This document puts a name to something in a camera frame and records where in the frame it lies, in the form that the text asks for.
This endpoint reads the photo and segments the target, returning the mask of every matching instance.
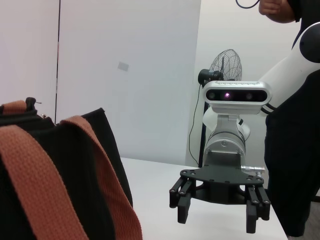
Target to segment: metal connector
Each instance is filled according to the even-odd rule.
[[[246,173],[264,174],[266,168],[264,166],[241,166],[241,170]]]

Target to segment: bag handle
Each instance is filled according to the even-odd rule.
[[[23,114],[27,110],[27,104],[25,101],[13,101],[2,105],[3,115],[11,114]]]
[[[116,172],[89,122],[81,116],[74,116],[61,121],[61,124],[71,124],[79,127],[93,142],[97,180],[104,200],[110,209],[116,239],[142,240],[142,229],[139,219],[126,197]]]
[[[58,170],[31,135],[0,127],[0,155],[38,240],[89,240]]]

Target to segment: white partition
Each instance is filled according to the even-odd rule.
[[[34,97],[55,117],[59,0],[0,1],[0,105]]]
[[[62,1],[57,119],[102,107],[122,157],[184,165],[200,5]]]

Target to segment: black pants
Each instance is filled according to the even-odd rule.
[[[320,71],[266,119],[268,196],[285,233],[304,234],[320,188]]]

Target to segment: white table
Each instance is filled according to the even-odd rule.
[[[192,167],[122,158],[134,210],[144,240],[287,240],[273,208],[270,220],[259,219],[256,233],[246,233],[246,206],[191,200],[186,224],[169,208],[169,190],[180,171]]]

